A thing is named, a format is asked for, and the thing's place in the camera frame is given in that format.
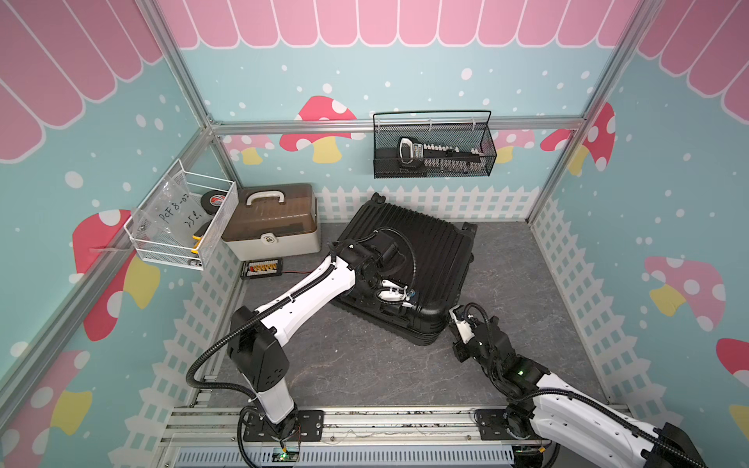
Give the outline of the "black charger board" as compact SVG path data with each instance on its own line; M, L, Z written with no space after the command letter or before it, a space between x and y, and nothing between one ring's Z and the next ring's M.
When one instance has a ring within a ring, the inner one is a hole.
M262 261L244 261L240 268L243 280L276 277L283 274L283 259L263 259Z

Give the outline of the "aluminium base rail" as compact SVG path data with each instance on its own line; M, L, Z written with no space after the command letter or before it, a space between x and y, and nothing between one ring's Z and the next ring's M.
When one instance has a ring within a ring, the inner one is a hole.
M573 452L597 467L642 467L653 444L605 421L545 411L536 432L514 439L501 407L320 408L302 415L285 444L256 429L237 434L237 409L178 409L153 467L541 467Z

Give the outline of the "black hard-shell suitcase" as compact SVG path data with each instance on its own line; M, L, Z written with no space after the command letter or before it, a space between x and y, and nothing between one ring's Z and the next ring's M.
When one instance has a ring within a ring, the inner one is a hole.
M415 345L433 343L458 305L477 230L374 194L339 236L356 282L333 304Z

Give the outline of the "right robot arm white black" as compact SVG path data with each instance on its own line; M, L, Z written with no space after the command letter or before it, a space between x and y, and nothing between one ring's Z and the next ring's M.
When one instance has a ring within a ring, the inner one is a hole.
M476 362L505 397L505 427L513 437L538 435L600 467L706 465L679 427L628 417L518 353L499 320L479 304L457 306L450 315L456 358Z

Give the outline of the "black tape roll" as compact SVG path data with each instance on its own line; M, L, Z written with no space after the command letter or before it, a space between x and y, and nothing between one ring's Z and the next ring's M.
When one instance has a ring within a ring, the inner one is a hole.
M214 216L226 199L226 192L221 190L210 190L201 196L200 204L203 210L209 215Z

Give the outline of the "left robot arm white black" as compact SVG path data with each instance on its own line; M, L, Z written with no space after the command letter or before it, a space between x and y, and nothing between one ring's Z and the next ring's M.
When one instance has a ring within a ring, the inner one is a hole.
M402 305L413 296L416 276L415 248L396 229L381 227L358 240L333 242L322 263L285 294L255 310L238 309L239 324L190 365L185 382L195 389L230 390L249 397L265 421L281 431L296 423L298 412L285 380L290 363L284 347L295 332L342 294ZM196 378L223 348L244 376L244 385Z

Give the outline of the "clear acrylic wall bin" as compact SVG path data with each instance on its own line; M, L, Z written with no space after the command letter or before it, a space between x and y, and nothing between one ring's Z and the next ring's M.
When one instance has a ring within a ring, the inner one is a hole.
M210 190L226 192L224 204L214 216L200 204L201 196ZM237 183L191 172L177 160L132 212L124 229L142 261L202 270L220 247L237 206ZM190 251L192 235L199 230L205 235L195 255Z

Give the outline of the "yellow black tool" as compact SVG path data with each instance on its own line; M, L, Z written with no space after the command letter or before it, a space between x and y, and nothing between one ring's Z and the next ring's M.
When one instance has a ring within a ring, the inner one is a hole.
M198 255L199 254L199 248L202 245L203 237L205 235L204 230L199 230L195 234L192 235L192 239L194 241L194 245L191 248L191 253Z

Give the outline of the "brown lid storage box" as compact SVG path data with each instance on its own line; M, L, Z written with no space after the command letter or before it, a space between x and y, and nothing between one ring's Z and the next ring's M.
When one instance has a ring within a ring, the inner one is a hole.
M322 241L312 185L292 183L241 189L222 241L240 261L318 253Z

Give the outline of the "socket tool set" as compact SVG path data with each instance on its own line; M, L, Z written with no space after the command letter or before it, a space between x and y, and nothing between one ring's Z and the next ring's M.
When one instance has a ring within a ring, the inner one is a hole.
M489 173L488 158L477 148L465 152L457 146L425 144L411 138L400 138L397 160L402 169L427 175L479 176Z

